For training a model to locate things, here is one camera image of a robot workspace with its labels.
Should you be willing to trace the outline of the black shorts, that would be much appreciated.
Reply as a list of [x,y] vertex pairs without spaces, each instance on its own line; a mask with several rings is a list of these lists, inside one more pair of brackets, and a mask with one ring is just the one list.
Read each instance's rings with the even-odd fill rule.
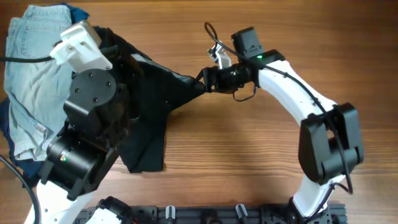
[[160,172],[164,168],[165,133],[172,110],[204,94],[204,84],[154,62],[148,55],[115,34],[95,27],[101,47],[118,46],[127,60],[130,93],[129,134],[118,152],[130,173]]

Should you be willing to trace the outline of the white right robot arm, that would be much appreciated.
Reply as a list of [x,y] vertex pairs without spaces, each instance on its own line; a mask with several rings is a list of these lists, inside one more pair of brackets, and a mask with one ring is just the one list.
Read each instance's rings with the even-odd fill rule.
[[313,89],[278,50],[264,50],[255,28],[234,33],[234,47],[229,48],[209,22],[204,27],[215,43],[208,53],[216,63],[198,75],[205,91],[234,95],[252,82],[255,90],[270,93],[290,113],[300,126],[298,160],[304,177],[286,219],[310,223],[321,218],[337,187],[353,194],[350,173],[364,160],[358,111]]

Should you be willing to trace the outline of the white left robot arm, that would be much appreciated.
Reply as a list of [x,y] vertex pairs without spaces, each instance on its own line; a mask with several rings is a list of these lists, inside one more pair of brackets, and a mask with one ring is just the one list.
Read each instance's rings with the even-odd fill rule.
[[127,135],[128,87],[114,70],[85,70],[74,75],[63,110],[26,223],[73,223],[93,198]]

